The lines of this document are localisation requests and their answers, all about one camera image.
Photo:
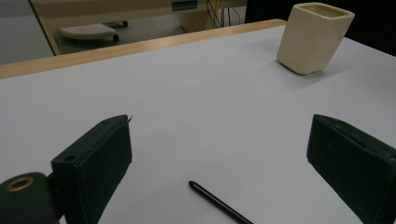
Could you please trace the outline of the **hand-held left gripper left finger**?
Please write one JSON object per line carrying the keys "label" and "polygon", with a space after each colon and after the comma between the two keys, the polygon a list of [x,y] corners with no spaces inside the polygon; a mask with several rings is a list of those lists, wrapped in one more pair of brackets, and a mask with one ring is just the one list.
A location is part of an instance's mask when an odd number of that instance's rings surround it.
{"label": "hand-held left gripper left finger", "polygon": [[97,224],[132,162],[130,118],[105,119],[51,161],[50,187],[68,224]]}

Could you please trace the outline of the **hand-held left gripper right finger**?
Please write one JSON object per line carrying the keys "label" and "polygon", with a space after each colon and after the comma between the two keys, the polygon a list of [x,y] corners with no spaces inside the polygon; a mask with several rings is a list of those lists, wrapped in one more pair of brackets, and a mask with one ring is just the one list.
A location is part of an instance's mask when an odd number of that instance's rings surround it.
{"label": "hand-held left gripper right finger", "polygon": [[314,115],[308,162],[363,224],[396,222],[396,149],[358,128]]}

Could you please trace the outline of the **cream square pen holder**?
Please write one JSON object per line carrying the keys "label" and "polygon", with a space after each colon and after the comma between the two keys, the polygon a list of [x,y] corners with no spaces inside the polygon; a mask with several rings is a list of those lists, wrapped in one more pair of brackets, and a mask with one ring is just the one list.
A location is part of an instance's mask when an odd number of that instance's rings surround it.
{"label": "cream square pen holder", "polygon": [[352,23],[351,11],[323,3],[292,7],[277,51],[277,60],[298,75],[323,70]]}

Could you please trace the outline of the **black pen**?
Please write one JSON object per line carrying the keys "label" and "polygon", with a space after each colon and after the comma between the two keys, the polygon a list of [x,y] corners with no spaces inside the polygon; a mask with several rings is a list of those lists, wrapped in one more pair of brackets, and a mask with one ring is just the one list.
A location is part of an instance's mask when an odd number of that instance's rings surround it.
{"label": "black pen", "polygon": [[234,210],[230,205],[222,201],[220,198],[215,196],[213,193],[199,185],[197,182],[190,180],[189,181],[190,188],[199,194],[206,201],[217,207],[220,211],[222,211],[226,216],[230,217],[232,220],[237,222],[238,224],[254,224],[248,218],[244,217],[236,210]]}

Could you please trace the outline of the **black curtain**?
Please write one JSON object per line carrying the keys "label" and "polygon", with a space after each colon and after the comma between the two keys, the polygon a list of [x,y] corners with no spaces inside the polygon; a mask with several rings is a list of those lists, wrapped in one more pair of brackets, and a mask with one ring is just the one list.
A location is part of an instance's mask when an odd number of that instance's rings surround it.
{"label": "black curtain", "polygon": [[346,37],[396,57],[396,0],[247,0],[245,23],[286,21],[294,5],[308,2],[353,12]]}

